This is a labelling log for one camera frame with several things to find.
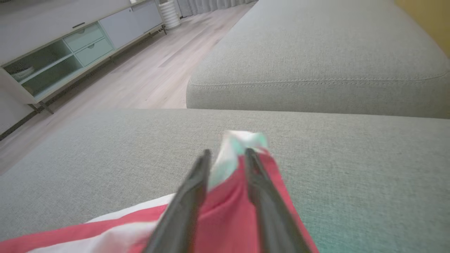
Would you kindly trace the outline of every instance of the curtain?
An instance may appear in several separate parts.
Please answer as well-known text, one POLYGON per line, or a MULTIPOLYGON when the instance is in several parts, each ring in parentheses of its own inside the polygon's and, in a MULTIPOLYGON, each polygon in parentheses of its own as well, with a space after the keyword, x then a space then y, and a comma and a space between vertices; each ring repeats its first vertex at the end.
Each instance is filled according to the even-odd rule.
POLYGON ((183 17, 248 4, 256 0, 178 0, 183 17))

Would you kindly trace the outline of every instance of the light wood flooring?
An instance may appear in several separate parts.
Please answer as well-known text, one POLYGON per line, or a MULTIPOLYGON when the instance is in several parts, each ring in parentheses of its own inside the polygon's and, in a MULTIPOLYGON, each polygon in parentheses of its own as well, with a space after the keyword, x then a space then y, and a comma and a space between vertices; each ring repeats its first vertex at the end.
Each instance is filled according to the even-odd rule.
POLYGON ((83 114, 109 108, 186 108, 192 71, 254 5, 182 19, 180 27, 132 47, 0 141, 0 175, 49 135, 83 114))

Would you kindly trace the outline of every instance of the sofa cushion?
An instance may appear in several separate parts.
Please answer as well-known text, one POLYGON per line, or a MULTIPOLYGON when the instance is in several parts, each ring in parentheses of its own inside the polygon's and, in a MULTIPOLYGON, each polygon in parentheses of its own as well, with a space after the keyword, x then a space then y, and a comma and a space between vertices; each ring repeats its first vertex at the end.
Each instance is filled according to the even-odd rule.
POLYGON ((0 176, 0 240, 173 193, 228 129, 267 136, 320 252, 450 248, 450 120, 193 109, 95 113, 46 139, 0 176))
POLYGON ((392 0, 260 0, 196 68, 187 106, 449 117, 449 66, 392 0))

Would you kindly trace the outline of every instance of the stitching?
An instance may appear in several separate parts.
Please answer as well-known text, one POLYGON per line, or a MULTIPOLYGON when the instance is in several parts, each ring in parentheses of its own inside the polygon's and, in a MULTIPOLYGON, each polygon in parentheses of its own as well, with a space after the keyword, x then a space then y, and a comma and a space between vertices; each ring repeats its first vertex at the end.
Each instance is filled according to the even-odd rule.
POLYGON ((210 85, 229 85, 229 84, 264 84, 264 83, 284 83, 284 82, 308 82, 308 81, 358 81, 358 80, 364 80, 364 81, 395 81, 395 82, 401 82, 401 81, 426 81, 430 79, 436 79, 440 77, 444 77, 447 74, 449 74, 450 71, 445 72, 444 74, 441 74, 439 76, 435 77, 426 77, 426 78, 411 78, 411 79, 403 79, 403 80, 397 80, 395 78, 352 78, 352 79, 345 79, 345 78, 315 78, 315 79, 291 79, 291 80, 280 80, 280 81, 248 81, 248 82, 223 82, 223 83, 190 83, 192 86, 210 86, 210 85))
MULTIPOLYGON (((272 87, 272 86, 305 86, 305 85, 331 85, 336 84, 335 82, 317 82, 317 83, 288 83, 288 84, 266 84, 266 85, 233 85, 233 86, 216 86, 216 87, 208 87, 208 86, 196 86, 194 84, 190 84, 195 89, 229 89, 229 88, 253 88, 253 87, 272 87)), ((361 85, 361 84, 375 84, 378 86, 386 86, 392 83, 373 83, 373 82, 353 82, 346 83, 346 85, 361 85)))

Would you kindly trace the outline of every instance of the red cloth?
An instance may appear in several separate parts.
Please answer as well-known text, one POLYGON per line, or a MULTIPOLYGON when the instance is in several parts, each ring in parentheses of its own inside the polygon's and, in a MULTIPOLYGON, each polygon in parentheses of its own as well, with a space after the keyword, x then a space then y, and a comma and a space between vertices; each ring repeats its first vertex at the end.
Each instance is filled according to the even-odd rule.
MULTIPOLYGON (((260 159, 310 249, 312 252, 318 253, 313 239, 294 208, 274 159, 268 154, 260 154, 260 159)), ((243 170, 244 156, 239 157, 238 160, 237 170, 207 194, 206 201, 200 209, 195 241, 195 252, 197 253, 259 253, 256 212, 248 200, 247 182, 243 170)), ((166 206, 139 210, 119 219, 85 223, 59 230, 25 235, 1 242, 0 249, 2 252, 22 253, 75 240, 83 242, 84 239, 98 236, 119 225, 157 221, 166 206)), ((148 236, 137 239, 130 244, 127 251, 141 252, 147 241, 148 236)))

